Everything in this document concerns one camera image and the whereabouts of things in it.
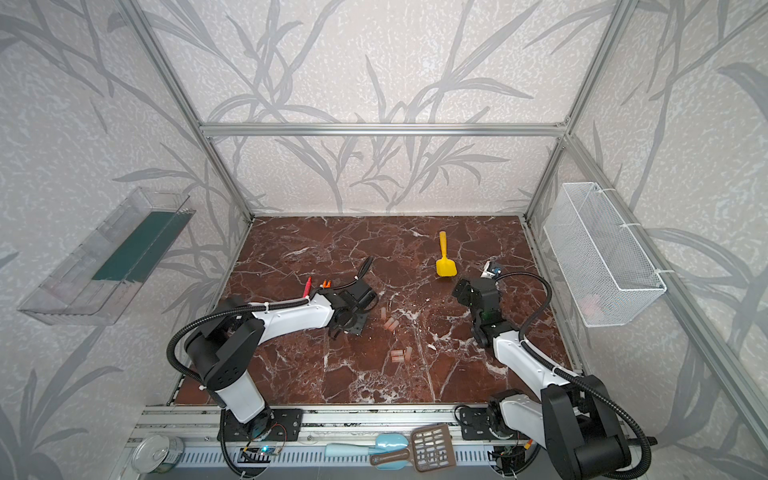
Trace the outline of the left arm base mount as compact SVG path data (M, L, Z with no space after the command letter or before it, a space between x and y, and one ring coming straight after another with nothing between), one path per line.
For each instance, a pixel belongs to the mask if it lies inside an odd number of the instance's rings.
M217 439L225 443L248 440L295 442L299 437L303 414L302 409L266 408L254 419L242 424L231 411L224 410Z

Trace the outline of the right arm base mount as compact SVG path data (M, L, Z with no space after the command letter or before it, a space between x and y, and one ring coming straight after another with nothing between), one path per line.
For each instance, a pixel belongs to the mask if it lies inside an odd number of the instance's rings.
M495 432L491 426L487 408L475 408L464 404L457 405L453 410L454 418L461 430L463 440L508 440L511 434Z

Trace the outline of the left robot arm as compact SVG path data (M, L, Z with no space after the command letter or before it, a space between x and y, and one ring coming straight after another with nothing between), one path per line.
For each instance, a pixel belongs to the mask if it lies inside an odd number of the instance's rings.
M373 288L358 278L342 287L310 289L298 299L223 307L174 333L166 358L239 424L247 425L268 411L248 373L261 344L304 330L359 334L377 302Z

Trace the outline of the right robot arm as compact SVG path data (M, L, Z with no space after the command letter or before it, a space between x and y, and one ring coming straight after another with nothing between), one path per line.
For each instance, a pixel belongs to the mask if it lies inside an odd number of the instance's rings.
M478 278L461 278L453 297L471 314L471 331L483 348L529 388L508 391L489 403L489 423L498 434L523 433L548 452L563 479L638 479L652 464L652 441L614 402L594 375L579 375L538 349L527 332L550 306L553 290L520 325L504 319L498 282L505 273L489 267Z

